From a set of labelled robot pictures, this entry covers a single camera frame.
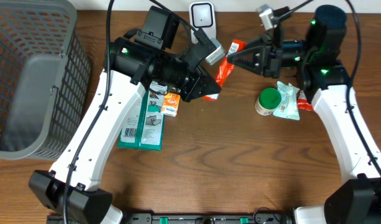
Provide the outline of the small orange carton box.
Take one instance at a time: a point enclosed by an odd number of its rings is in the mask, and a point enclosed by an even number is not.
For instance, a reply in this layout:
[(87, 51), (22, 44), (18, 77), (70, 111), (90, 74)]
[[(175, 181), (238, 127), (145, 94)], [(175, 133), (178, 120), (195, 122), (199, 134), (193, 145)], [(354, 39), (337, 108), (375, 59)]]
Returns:
[(161, 113), (167, 116), (176, 117), (178, 114), (178, 106), (180, 103), (180, 95), (168, 93), (164, 96)]

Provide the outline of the small red stick packet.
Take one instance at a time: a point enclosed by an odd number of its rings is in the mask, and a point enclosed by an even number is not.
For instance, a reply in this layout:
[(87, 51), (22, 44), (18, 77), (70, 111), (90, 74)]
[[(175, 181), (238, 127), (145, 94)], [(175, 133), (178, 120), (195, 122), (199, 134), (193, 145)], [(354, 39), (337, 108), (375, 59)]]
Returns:
[(235, 65), (233, 65), (232, 63), (229, 63), (227, 61), (227, 56), (230, 54), (236, 53), (240, 50), (243, 50), (244, 47), (246, 46), (246, 44), (247, 43), (242, 41), (242, 40), (234, 39), (232, 41), (232, 44), (229, 48), (229, 51), (228, 51), (227, 55), (225, 56), (224, 60), (221, 62), (220, 66), (219, 66), (218, 73), (215, 77), (216, 83), (221, 88), (223, 87), (226, 79), (232, 73), (232, 71), (234, 70), (234, 67), (235, 67)]

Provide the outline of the red snack bag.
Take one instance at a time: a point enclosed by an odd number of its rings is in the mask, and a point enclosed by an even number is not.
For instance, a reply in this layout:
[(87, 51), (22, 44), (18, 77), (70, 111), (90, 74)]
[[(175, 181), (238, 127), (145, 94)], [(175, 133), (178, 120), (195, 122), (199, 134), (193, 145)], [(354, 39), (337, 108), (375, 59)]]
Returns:
[(308, 100), (303, 90), (299, 91), (297, 105), (298, 108), (301, 110), (313, 111), (313, 105), (308, 103)]

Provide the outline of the green white packet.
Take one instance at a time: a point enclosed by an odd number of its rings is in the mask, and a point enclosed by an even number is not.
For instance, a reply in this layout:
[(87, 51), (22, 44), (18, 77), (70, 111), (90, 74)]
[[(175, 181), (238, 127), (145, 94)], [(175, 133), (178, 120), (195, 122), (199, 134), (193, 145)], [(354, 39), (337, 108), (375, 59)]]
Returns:
[(161, 113), (167, 86), (152, 82), (124, 123), (117, 147), (161, 151), (164, 115)]

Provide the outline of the pale green tissue pack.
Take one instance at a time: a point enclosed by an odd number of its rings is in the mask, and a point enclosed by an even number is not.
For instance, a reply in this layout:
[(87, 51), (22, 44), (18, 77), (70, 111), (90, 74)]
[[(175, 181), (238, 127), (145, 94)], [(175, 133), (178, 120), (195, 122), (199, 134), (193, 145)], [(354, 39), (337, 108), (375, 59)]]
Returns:
[(278, 81), (277, 90), (282, 99), (279, 106), (273, 112), (273, 115), (279, 118), (299, 121), (300, 115), (297, 105), (297, 94), (300, 89), (293, 86), (291, 83), (286, 85), (283, 82)]

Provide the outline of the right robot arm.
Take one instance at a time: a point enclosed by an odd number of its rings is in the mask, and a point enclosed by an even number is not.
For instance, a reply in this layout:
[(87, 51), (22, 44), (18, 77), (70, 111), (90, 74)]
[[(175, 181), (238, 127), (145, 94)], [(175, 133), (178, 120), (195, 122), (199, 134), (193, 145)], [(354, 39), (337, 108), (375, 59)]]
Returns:
[(355, 73), (339, 60), (347, 28), (346, 13), (319, 6), (303, 40), (285, 40), (282, 22), (293, 9), (260, 6), (264, 34), (229, 62), (263, 77), (278, 78), (294, 68), (298, 86), (328, 132), (341, 170), (342, 185), (322, 205), (295, 207), (282, 223), (381, 223), (381, 152), (356, 100)]

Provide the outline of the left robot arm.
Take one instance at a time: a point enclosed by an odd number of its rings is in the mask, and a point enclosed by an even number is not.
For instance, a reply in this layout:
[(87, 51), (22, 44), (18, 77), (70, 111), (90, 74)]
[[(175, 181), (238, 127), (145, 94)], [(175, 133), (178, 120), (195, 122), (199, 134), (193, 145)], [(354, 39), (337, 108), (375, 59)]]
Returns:
[(155, 3), (142, 28), (107, 39), (95, 96), (60, 157), (49, 170), (33, 172), (31, 191), (63, 223), (120, 223), (122, 211), (100, 184), (124, 123), (152, 82), (177, 89), (187, 102), (219, 93), (201, 62), (214, 64), (224, 56), (202, 27)]

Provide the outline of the green lid seasoning jar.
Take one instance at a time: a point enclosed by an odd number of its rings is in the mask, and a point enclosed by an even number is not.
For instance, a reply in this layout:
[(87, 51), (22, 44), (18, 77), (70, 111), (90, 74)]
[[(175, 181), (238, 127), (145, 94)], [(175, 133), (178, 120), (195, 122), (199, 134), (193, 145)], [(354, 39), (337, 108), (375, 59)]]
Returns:
[(266, 88), (257, 97), (255, 110), (262, 116), (271, 115), (280, 105), (282, 96), (275, 88)]

